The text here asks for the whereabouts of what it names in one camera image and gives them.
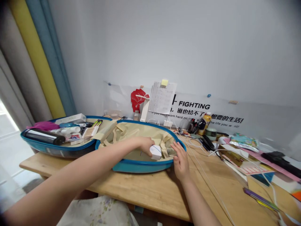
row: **hand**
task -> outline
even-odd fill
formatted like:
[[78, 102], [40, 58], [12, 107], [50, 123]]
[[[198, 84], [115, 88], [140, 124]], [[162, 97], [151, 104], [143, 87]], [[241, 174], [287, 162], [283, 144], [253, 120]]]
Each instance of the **hand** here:
[[175, 173], [181, 183], [190, 180], [189, 162], [187, 152], [180, 145], [180, 143], [173, 142], [170, 145], [177, 153], [177, 156], [173, 157], [173, 163], [175, 165]]
[[138, 142], [138, 148], [141, 149], [145, 154], [152, 157], [150, 148], [152, 145], [155, 145], [155, 142], [150, 137], [135, 137]]

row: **blue curtain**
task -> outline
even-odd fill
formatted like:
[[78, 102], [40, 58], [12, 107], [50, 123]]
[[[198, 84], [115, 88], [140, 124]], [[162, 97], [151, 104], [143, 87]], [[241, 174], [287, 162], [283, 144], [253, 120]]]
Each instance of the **blue curtain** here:
[[26, 0], [66, 116], [77, 113], [47, 0]]

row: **yellow curtain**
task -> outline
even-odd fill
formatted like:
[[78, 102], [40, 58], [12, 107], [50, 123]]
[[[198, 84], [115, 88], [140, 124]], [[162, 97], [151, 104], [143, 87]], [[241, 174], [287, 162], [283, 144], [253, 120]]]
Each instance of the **yellow curtain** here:
[[66, 114], [60, 96], [25, 0], [11, 0], [9, 6], [19, 27], [53, 118], [65, 117]]

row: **glass bottle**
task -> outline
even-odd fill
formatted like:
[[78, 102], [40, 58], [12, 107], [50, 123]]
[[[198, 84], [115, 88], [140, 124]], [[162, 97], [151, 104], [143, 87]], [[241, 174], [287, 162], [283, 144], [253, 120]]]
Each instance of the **glass bottle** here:
[[139, 117], [140, 117], [139, 111], [136, 110], [134, 113], [134, 121], [139, 121]]

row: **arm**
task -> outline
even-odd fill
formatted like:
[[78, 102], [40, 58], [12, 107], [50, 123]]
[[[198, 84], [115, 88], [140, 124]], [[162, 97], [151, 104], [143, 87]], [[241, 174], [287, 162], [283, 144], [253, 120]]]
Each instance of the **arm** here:
[[151, 156], [150, 137], [134, 137], [74, 160], [9, 208], [8, 225], [56, 225], [74, 197], [116, 165], [133, 149]]
[[173, 158], [175, 173], [183, 186], [194, 225], [221, 225], [190, 176], [187, 153], [179, 143], [174, 142], [171, 147], [177, 153]]

